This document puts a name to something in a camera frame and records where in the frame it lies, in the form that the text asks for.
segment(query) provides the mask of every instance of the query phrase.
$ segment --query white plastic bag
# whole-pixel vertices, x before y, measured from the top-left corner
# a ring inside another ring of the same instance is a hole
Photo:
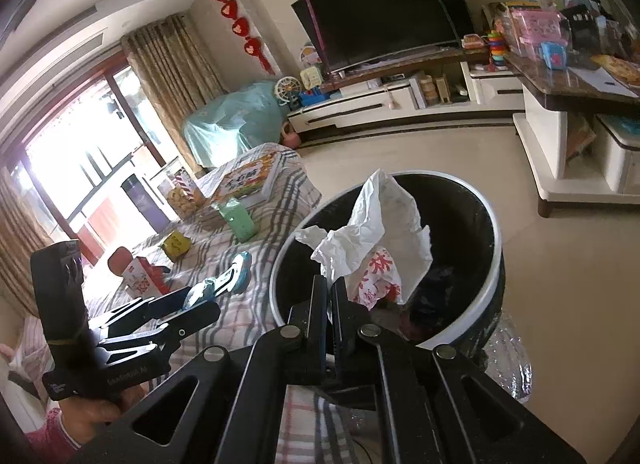
[[[383,170],[362,186],[346,226],[328,233],[311,226],[295,236],[314,250],[311,259],[320,264],[329,285],[345,277],[349,297],[358,294],[374,248],[385,248],[396,263],[400,304],[409,300],[433,261],[430,230],[420,227],[414,198]]]

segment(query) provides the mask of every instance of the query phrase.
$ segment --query bed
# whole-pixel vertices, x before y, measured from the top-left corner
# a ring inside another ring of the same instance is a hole
[[[252,345],[262,334],[276,327],[269,304],[271,268],[289,234],[320,202],[320,192],[307,178],[299,155],[275,143],[266,143],[240,155],[201,178],[198,186],[208,197],[226,173],[271,152],[280,153],[276,167],[278,174],[271,197],[250,210],[258,228],[258,233],[251,240],[239,243],[217,212],[203,209],[190,219],[173,223],[167,230],[180,230],[193,243],[188,253],[175,264],[159,248],[166,233],[148,238],[133,250],[135,255],[144,256],[153,264],[171,267],[169,277],[172,291],[196,284],[206,277],[218,276],[241,251],[248,251],[252,255],[251,282],[247,290],[241,295],[225,295],[219,299],[220,319],[182,341],[180,349],[171,357],[172,372],[208,346],[221,345],[228,350],[242,348]],[[95,284],[92,287],[92,281],[89,280],[84,288],[90,317],[131,300],[124,284],[107,291],[99,282]],[[40,322],[33,319],[29,325],[20,349],[28,353],[26,360],[31,362],[28,374],[42,375],[51,367],[52,361]],[[150,323],[144,330],[153,327],[155,325]],[[167,377],[162,376],[149,383],[150,388],[155,388]],[[335,405],[311,389],[288,387],[276,462],[357,462],[353,445],[343,428],[343,415]]]

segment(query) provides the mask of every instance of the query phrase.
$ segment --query book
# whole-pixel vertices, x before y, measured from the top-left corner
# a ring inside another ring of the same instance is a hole
[[[418,109],[426,109],[427,100],[425,99],[422,87],[420,86],[420,74],[414,74],[409,78],[409,83],[411,84],[411,92],[413,93],[415,103],[418,105]]]
[[[280,153],[273,152],[230,171],[213,192],[211,202],[234,197],[249,208],[269,199],[279,164]]]

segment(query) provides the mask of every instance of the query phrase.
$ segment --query drawer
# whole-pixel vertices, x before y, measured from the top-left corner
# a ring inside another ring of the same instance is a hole
[[[389,109],[389,96],[386,91],[381,91],[345,101],[330,101],[302,114],[291,116],[289,121],[296,132],[303,132],[329,125],[344,127],[356,123],[393,119],[398,115],[406,114],[407,111],[417,110],[417,104],[409,86],[395,88],[389,93],[398,103],[397,109]]]
[[[489,104],[500,96],[523,95],[522,83],[515,76],[508,78],[484,78],[480,81],[482,99]]]

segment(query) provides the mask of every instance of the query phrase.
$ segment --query sliding glass door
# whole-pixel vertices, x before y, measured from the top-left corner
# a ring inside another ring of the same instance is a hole
[[[176,218],[148,181],[178,151],[128,66],[92,80],[17,152],[12,176],[40,224],[55,241],[79,239],[94,266],[155,233],[122,189],[130,176]]]

